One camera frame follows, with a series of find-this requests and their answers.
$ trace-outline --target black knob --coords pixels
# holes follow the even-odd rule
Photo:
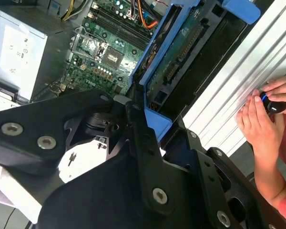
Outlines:
[[[277,114],[281,113],[286,109],[286,102],[274,102],[270,101],[266,95],[266,92],[262,92],[260,97],[263,101],[264,108],[268,114]]]

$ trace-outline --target person's arm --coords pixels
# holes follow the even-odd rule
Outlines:
[[[283,115],[276,114],[275,122],[271,122],[259,91],[255,90],[236,119],[247,141],[253,146],[257,189],[273,207],[279,209],[286,198],[286,181],[276,167],[285,128]]]
[[[262,159],[255,158],[254,174],[258,191],[269,204],[279,210],[286,198],[286,181],[276,164],[265,164]]]

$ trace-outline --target blue ring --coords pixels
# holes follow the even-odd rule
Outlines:
[[[264,101],[264,99],[267,97],[267,95],[265,94],[264,96],[263,96],[263,98],[262,98],[262,101]]]

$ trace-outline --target label sticker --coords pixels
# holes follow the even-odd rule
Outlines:
[[[2,42],[0,67],[11,75],[27,72],[34,40],[19,30],[6,25]]]

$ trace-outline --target hex bolt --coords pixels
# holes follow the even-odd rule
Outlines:
[[[139,111],[141,110],[141,108],[137,104],[133,104],[133,107]]]
[[[105,101],[108,101],[108,100],[109,100],[108,97],[105,96],[105,95],[101,95],[101,99],[103,99],[103,100],[105,100]]]
[[[217,153],[218,156],[223,156],[223,153],[220,150],[218,150],[218,149],[216,150],[216,153]]]
[[[51,136],[41,136],[37,140],[37,145],[41,149],[54,149],[56,146],[56,140]]]
[[[197,135],[196,135],[194,132],[190,132],[190,135],[191,135],[193,138],[197,138]]]
[[[153,189],[153,198],[159,204],[167,203],[167,195],[161,188],[156,187]]]
[[[226,228],[229,228],[231,226],[229,217],[223,211],[217,212],[217,218],[219,222],[221,222],[221,224],[224,225]]]
[[[23,132],[23,127],[18,123],[5,123],[1,127],[2,133],[9,136],[17,136]]]

